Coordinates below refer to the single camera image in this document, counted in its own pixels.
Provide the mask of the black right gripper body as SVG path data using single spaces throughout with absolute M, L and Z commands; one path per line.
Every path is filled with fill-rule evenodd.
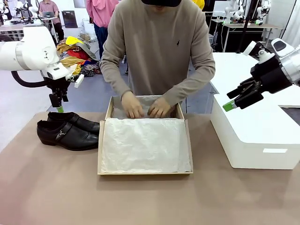
M 250 73 L 258 83 L 260 93 L 271 94 L 284 90 L 292 85 L 284 74 L 277 56 L 273 56 L 263 63 L 257 63 L 251 68 Z

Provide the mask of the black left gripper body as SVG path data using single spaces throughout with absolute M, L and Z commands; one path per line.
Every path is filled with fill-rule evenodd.
M 57 95 L 66 95 L 69 85 L 70 82 L 66 79 L 49 79 L 47 83 L 47 87 L 52 90 L 52 93 Z

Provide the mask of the person's right hand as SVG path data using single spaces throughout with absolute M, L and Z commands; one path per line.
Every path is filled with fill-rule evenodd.
M 121 104 L 129 119 L 140 119 L 144 117 L 143 108 L 131 91 L 127 91 L 122 95 Z

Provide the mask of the person's left hand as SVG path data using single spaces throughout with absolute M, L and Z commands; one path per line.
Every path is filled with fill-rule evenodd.
M 150 118 L 164 118 L 172 106 L 166 101 L 164 97 L 159 97 L 148 109 L 148 116 Z

